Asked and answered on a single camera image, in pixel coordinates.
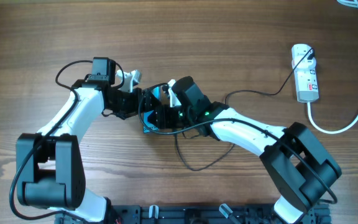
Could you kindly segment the teal screen Galaxy smartphone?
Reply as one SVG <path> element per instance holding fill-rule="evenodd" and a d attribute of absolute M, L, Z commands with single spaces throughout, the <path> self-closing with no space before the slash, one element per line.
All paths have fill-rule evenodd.
<path fill-rule="evenodd" d="M 158 131 L 158 128 L 154 124 L 148 121 L 149 116 L 154 112 L 154 110 L 142 114 L 143 115 L 142 120 L 145 123 L 145 125 L 143 126 L 144 134 L 150 133 L 150 131 L 147 128 L 153 129 L 154 131 Z"/>

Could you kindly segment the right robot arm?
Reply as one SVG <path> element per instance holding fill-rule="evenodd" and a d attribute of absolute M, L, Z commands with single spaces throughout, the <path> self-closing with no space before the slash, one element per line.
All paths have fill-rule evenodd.
<path fill-rule="evenodd" d="M 202 136 L 229 142 L 256 155 L 272 179 L 280 198 L 273 205 L 278 217 L 295 223 L 329 194 L 342 170 L 316 136 L 301 123 L 273 126 L 241 115 L 227 104 L 210 101 L 190 77 L 161 83 L 145 91 L 138 112 L 157 134 L 173 135 L 196 129 Z"/>

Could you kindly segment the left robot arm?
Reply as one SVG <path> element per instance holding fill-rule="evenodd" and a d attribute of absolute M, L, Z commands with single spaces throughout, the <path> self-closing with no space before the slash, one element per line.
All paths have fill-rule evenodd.
<path fill-rule="evenodd" d="M 13 214 L 23 220 L 15 203 L 47 209 L 34 220 L 55 216 L 81 223 L 118 223 L 110 199 L 86 188 L 80 142 L 91 123 L 104 110 L 126 119 L 149 112 L 158 99 L 137 87 L 142 74 L 125 72 L 115 61 L 95 57 L 91 73 L 65 88 L 68 101 L 55 117 L 36 133 L 23 133 L 16 142 L 16 174 L 9 191 Z"/>

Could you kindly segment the white power strip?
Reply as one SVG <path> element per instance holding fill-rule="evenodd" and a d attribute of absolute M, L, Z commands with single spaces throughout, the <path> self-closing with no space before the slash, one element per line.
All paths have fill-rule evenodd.
<path fill-rule="evenodd" d="M 298 102 L 311 103 L 319 99 L 316 68 L 306 70 L 294 69 L 294 79 Z"/>

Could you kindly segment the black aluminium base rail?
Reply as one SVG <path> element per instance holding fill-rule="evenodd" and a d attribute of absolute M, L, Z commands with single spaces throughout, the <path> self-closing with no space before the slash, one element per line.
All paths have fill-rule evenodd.
<path fill-rule="evenodd" d="M 247 204 L 244 206 L 220 207 L 159 207 L 152 205 L 141 207 L 139 205 L 116 205 L 112 215 L 106 223 L 284 223 L 273 212 L 273 205 Z"/>

